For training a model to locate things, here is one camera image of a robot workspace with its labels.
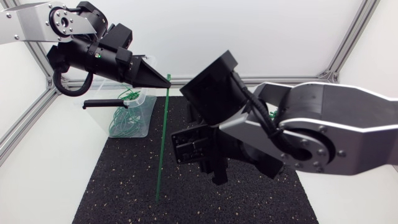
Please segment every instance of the black mat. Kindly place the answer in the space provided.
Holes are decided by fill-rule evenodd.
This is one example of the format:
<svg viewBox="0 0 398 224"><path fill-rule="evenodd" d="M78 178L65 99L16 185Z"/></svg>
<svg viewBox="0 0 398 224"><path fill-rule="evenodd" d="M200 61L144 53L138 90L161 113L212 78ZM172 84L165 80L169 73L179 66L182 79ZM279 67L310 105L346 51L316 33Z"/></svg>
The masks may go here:
<svg viewBox="0 0 398 224"><path fill-rule="evenodd" d="M227 184L216 186L197 164L175 163L170 133L187 128L186 101L171 97L160 202L155 203L164 97L146 138L108 139L74 223L318 223L292 170L275 180L229 161Z"/></svg>

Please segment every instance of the green stick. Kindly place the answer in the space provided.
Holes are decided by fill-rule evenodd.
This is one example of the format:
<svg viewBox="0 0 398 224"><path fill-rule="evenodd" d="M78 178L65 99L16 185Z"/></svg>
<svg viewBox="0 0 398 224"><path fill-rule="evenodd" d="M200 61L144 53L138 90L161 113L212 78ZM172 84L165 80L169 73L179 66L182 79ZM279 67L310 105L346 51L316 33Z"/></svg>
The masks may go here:
<svg viewBox="0 0 398 224"><path fill-rule="evenodd" d="M167 80L170 81L172 76L167 74ZM156 186L156 202L159 202L159 193L160 193L160 179L162 178L162 166L163 166L163 151L164 151L164 141L166 135L166 121L167 121L167 112L169 107L169 89L166 91L166 103L164 105L164 119L163 119L163 133L162 133L162 146L160 147L160 159L159 159L159 171L157 173L157 186Z"/></svg>

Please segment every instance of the green wire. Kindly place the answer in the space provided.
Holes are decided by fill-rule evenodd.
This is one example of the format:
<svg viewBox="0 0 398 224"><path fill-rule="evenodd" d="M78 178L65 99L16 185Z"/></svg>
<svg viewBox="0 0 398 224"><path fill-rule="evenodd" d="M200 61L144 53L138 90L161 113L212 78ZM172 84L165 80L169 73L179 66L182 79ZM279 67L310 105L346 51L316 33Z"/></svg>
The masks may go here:
<svg viewBox="0 0 398 224"><path fill-rule="evenodd" d="M135 100L139 96L139 91L133 92L129 87L126 87L126 91L122 92L118 99L122 100ZM140 130L140 123L143 123L141 118L142 115L140 114L139 108L124 108L119 107L113 114L113 120L109 124L109 136L114 138L125 138L131 137L137 134Z"/></svg>
<svg viewBox="0 0 398 224"><path fill-rule="evenodd" d="M275 110L274 112L270 112L269 113L269 117L271 118L271 119L274 119L275 117L276 117L276 114L277 114L277 110Z"/></svg>
<svg viewBox="0 0 398 224"><path fill-rule="evenodd" d="M167 80L170 81L171 79L172 79L172 76L170 74L167 74ZM169 107L169 89L167 89L167 91L166 91L166 102L164 105L162 145L160 147L159 171L157 173L156 202L159 202L160 179L162 177L163 152L164 152L164 141L165 141L165 135L166 135L166 121L167 121L168 107Z"/></svg>

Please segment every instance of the clear plastic bin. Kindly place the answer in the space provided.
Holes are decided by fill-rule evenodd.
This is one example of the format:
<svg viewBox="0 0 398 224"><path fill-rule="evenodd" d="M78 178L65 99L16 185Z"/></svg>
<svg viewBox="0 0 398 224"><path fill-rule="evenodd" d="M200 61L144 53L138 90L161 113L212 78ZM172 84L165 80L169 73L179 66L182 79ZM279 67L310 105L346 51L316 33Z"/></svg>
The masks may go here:
<svg viewBox="0 0 398 224"><path fill-rule="evenodd" d="M153 57L146 58L151 66L154 61ZM139 96L135 100L117 100L122 93L128 91L127 88L133 92L139 91ZM109 137L143 138L149 131L156 102L154 93L155 90L151 88L132 88L125 83L97 78L77 103L85 108Z"/></svg>

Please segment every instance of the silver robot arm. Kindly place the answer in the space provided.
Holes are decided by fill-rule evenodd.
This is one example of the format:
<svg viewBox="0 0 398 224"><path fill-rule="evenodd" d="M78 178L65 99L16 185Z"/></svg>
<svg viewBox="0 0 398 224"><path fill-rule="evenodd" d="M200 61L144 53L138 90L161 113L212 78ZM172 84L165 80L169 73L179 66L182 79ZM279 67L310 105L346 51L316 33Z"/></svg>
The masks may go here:
<svg viewBox="0 0 398 224"><path fill-rule="evenodd" d="M173 133L179 164L199 162L216 184L228 181L225 158L271 178L283 167L355 175L398 164L398 100L315 82L263 83L251 93L237 64L226 52L181 89L201 123ZM273 120L267 104L278 107Z"/></svg>
<svg viewBox="0 0 398 224"><path fill-rule="evenodd" d="M93 75L134 87L168 88L170 82L128 50L132 30L111 24L87 1L75 9L60 2L24 4L0 12L0 44L16 41L57 42L47 54L53 83L67 96L86 93ZM77 91L63 85L62 74L75 67L88 72Z"/></svg>
<svg viewBox="0 0 398 224"><path fill-rule="evenodd" d="M295 146L289 154L267 137L253 112L238 112L220 130L287 167L354 175L398 164L398 101L353 86L259 85L254 95L278 106L275 124Z"/></svg>
<svg viewBox="0 0 398 224"><path fill-rule="evenodd" d="M0 12L0 24L0 44L17 41L69 42L73 35L96 33L89 20L60 2L24 4L5 9Z"/></svg>

